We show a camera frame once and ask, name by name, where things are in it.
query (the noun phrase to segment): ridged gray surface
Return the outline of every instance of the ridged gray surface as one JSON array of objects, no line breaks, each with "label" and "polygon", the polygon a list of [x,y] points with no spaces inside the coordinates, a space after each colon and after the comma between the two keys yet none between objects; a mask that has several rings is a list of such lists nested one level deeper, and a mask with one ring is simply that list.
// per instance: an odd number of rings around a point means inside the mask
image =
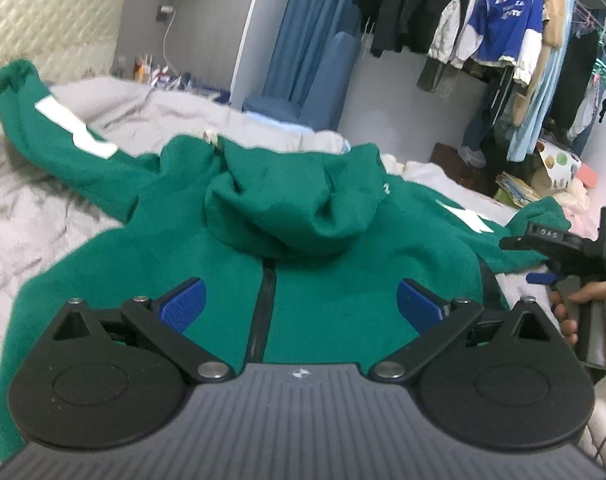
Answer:
[{"label": "ridged gray surface", "polygon": [[574,446],[514,455],[455,441],[400,386],[368,381],[355,365],[247,365],[197,388],[175,420],[135,444],[83,454],[30,444],[0,470],[2,480],[605,478]]}]

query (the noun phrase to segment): cream quilted wall panel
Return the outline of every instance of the cream quilted wall panel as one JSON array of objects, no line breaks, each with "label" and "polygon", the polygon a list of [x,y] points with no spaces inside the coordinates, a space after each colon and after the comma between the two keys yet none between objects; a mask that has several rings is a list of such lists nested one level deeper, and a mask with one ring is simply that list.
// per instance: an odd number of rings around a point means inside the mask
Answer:
[{"label": "cream quilted wall panel", "polygon": [[112,65],[123,0],[0,0],[0,66],[25,57],[66,82]]}]

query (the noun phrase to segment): blue jersey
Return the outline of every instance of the blue jersey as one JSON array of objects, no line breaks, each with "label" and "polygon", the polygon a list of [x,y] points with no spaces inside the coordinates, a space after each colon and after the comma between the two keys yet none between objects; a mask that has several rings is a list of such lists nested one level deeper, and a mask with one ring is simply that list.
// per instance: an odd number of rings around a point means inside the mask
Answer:
[{"label": "blue jersey", "polygon": [[490,66],[516,66],[514,79],[528,85],[542,45],[543,0],[481,0],[462,36],[461,52]]}]

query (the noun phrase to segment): metal bolt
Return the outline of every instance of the metal bolt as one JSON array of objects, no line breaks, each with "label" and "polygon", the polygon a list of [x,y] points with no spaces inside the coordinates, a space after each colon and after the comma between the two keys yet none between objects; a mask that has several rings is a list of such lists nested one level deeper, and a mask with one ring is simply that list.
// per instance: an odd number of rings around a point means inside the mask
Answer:
[{"label": "metal bolt", "polygon": [[398,379],[405,375],[405,367],[394,361],[381,361],[374,367],[374,373],[381,379]]},{"label": "metal bolt", "polygon": [[200,364],[196,371],[206,379],[221,379],[229,373],[229,366],[220,361],[208,361]]}]

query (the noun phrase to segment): brown coat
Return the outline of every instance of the brown coat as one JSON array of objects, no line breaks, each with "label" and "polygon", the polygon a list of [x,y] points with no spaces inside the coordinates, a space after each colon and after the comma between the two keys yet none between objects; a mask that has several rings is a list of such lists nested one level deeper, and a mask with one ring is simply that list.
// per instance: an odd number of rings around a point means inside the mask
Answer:
[{"label": "brown coat", "polygon": [[563,44],[563,28],[565,24],[565,4],[566,0],[545,0],[545,12],[548,21],[543,27],[543,47],[538,56],[536,69],[532,74],[532,79],[525,95],[516,94],[512,113],[512,124],[520,126],[528,113],[529,102],[534,95],[534,90],[543,76],[547,67],[547,60],[553,48],[560,48]]}]

